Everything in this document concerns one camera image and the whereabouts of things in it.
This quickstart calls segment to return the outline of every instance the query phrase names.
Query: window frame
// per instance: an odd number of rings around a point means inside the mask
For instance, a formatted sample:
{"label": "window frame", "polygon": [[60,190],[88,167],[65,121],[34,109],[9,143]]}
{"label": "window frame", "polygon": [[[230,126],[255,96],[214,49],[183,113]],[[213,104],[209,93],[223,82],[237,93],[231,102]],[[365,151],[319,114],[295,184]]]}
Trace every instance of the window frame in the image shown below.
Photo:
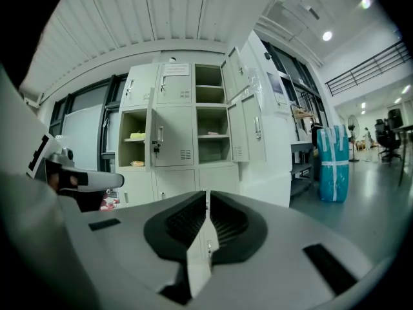
{"label": "window frame", "polygon": [[[93,91],[97,88],[101,88],[106,85],[105,95],[102,102],[101,115],[99,117],[99,131],[97,134],[97,170],[110,172],[110,159],[115,158],[114,153],[104,153],[103,147],[105,145],[105,133],[103,131],[103,122],[109,113],[119,111],[121,102],[115,101],[117,93],[119,91],[123,92],[123,88],[119,88],[120,82],[124,81],[128,77],[128,74],[112,75],[110,78],[102,79],[93,84],[85,86],[80,90],[77,90],[62,100],[56,101],[53,107],[52,117],[50,118],[49,133],[55,136],[52,133],[52,128],[59,125],[59,134],[63,131],[63,122],[66,115],[69,115],[72,112],[73,103],[76,97],[85,94],[87,92]],[[63,114],[59,118],[59,113],[63,109]]]}

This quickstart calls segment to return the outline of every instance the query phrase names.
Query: office chair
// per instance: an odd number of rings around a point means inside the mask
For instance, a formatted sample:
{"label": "office chair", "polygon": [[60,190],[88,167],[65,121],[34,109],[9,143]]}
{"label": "office chair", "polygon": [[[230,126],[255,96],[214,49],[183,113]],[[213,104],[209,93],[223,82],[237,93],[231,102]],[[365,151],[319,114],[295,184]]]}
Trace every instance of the office chair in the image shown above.
{"label": "office chair", "polygon": [[401,159],[401,156],[395,153],[395,150],[401,145],[400,139],[396,139],[396,135],[390,130],[386,120],[377,119],[374,128],[376,129],[377,142],[385,148],[385,150],[379,152],[379,155],[385,154],[381,159],[388,160],[389,163],[393,158]]}

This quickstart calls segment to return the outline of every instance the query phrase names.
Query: desk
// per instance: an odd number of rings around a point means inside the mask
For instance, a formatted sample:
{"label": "desk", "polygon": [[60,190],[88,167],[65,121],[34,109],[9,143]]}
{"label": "desk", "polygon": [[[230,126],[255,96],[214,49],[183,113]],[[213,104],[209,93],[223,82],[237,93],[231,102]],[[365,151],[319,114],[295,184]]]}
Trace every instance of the desk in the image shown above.
{"label": "desk", "polygon": [[400,133],[403,135],[403,157],[401,159],[401,171],[400,171],[400,179],[399,179],[399,186],[401,184],[401,180],[403,180],[403,171],[405,169],[405,160],[406,160],[406,145],[407,145],[407,132],[413,130],[413,124],[406,125],[404,127],[398,127],[397,129],[393,129],[394,133]]}

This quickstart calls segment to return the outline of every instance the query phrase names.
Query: gray floor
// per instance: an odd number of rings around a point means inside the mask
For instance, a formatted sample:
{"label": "gray floor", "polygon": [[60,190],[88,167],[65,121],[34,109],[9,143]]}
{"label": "gray floor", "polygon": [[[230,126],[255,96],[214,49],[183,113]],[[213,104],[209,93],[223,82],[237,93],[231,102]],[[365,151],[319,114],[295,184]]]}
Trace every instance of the gray floor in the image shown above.
{"label": "gray floor", "polygon": [[357,152],[350,163],[348,196],[344,203],[319,200],[318,185],[295,198],[290,207],[330,227],[356,244],[376,264],[397,251],[413,209],[411,147],[403,183],[398,187],[399,160],[381,163],[378,149]]}

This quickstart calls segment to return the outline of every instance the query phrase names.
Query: label on locker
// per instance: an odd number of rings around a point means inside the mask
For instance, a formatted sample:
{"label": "label on locker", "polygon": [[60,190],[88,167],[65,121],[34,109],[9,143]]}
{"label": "label on locker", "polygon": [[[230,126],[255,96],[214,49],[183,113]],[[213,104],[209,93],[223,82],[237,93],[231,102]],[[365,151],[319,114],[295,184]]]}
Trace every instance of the label on locker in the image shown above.
{"label": "label on locker", "polygon": [[189,63],[165,65],[163,76],[189,76]]}

